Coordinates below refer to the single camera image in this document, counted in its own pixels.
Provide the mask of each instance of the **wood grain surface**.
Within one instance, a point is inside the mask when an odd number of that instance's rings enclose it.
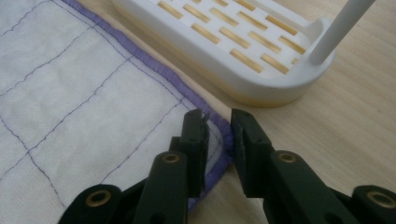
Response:
[[[300,154],[322,180],[350,195],[359,185],[396,192],[396,1],[377,0],[343,39],[330,69],[300,99],[278,108],[241,105],[172,61],[172,52],[115,10],[110,0],[79,0],[175,69],[222,116],[252,113],[275,149]],[[310,21],[333,20],[346,0],[277,0]],[[261,199],[246,199],[234,167],[191,211],[189,223],[267,223]]]

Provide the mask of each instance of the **towel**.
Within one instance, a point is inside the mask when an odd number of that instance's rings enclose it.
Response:
[[[0,223],[57,223],[86,188],[128,189],[194,108],[211,189],[230,126],[175,72],[75,0],[0,1]]]

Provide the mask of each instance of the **wooden table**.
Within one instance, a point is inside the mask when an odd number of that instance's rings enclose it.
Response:
[[[241,105],[196,76],[136,29],[109,0],[79,0],[167,63],[229,119],[231,108],[252,113],[275,149],[300,154],[330,187],[349,194],[359,185],[396,192],[396,2],[377,0],[337,48],[326,74],[299,100],[279,108]],[[277,0],[310,21],[331,21],[346,0]],[[234,167],[190,213],[189,223],[267,223],[262,200],[246,199]]]

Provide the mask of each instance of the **slotted surface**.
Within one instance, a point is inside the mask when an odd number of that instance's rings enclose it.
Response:
[[[245,0],[150,1],[263,77],[286,75],[310,46],[303,33]]]

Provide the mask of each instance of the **quilted cloth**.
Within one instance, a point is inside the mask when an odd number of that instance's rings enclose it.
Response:
[[[74,0],[0,1],[0,223],[56,223],[88,187],[128,189],[194,108],[210,115],[210,189],[230,127],[176,73]]]

